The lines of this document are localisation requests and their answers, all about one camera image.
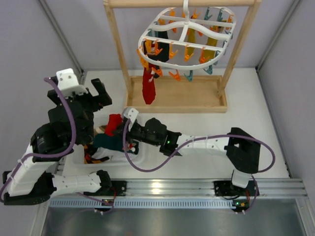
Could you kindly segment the red sock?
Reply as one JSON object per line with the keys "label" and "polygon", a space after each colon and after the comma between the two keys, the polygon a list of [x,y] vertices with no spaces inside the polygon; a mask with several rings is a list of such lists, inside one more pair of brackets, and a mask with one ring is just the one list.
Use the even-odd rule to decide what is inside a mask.
{"label": "red sock", "polygon": [[142,96],[146,105],[150,105],[156,98],[155,82],[152,74],[152,69],[144,68],[142,76]]}
{"label": "red sock", "polygon": [[123,119],[120,114],[110,114],[104,133],[108,136],[114,136],[114,132],[117,130],[117,127],[122,124],[122,122]]}

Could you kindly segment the white clip hanger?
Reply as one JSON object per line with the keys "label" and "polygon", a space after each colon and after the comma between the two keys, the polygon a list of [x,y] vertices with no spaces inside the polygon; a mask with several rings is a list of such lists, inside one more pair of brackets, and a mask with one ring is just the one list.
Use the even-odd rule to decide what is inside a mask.
{"label": "white clip hanger", "polygon": [[207,7],[204,16],[183,9],[166,8],[139,37],[137,54],[143,68],[162,76],[162,68],[175,70],[169,75],[178,80],[180,71],[188,81],[202,69],[212,75],[213,67],[225,55],[237,23],[232,10],[224,6]]}

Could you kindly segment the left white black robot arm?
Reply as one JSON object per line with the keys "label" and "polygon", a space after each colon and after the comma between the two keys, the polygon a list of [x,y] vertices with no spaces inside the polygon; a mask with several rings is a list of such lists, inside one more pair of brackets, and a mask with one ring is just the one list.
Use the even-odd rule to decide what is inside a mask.
{"label": "left white black robot arm", "polygon": [[75,145],[88,145],[94,139],[94,113],[112,104],[100,79],[92,80],[98,92],[79,92],[74,86],[70,93],[61,91],[57,77],[45,78],[53,89],[48,98],[56,105],[48,111],[49,122],[39,127],[18,160],[17,166],[2,175],[0,201],[5,206],[31,206],[63,194],[83,196],[105,195],[112,188],[109,174],[98,170],[88,175],[65,177],[47,172],[63,157],[73,153]]}

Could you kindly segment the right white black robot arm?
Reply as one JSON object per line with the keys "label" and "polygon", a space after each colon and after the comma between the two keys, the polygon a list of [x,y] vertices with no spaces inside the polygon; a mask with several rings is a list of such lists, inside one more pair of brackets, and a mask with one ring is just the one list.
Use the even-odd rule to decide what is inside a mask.
{"label": "right white black robot arm", "polygon": [[124,142],[135,140],[156,146],[168,157],[200,154],[227,158],[234,166],[231,184],[239,188],[246,188],[251,176],[258,172],[261,144],[241,128],[232,127],[226,135],[211,138],[170,131],[156,118],[144,126],[124,118],[114,134]]}

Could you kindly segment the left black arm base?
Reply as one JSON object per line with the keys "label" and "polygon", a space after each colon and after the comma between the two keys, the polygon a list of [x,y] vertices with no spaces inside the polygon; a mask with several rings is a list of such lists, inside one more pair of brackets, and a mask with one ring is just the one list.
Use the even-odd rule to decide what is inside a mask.
{"label": "left black arm base", "polygon": [[106,183],[97,191],[98,196],[125,196],[127,190],[127,182],[123,180],[112,180]]}

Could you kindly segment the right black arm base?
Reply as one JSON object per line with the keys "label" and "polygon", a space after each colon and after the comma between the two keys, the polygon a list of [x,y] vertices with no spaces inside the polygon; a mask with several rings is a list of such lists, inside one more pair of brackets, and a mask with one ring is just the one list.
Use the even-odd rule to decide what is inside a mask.
{"label": "right black arm base", "polygon": [[253,180],[250,180],[246,188],[241,188],[232,184],[230,180],[216,180],[214,181],[214,190],[216,196],[223,197],[252,197],[256,192],[256,185]]}

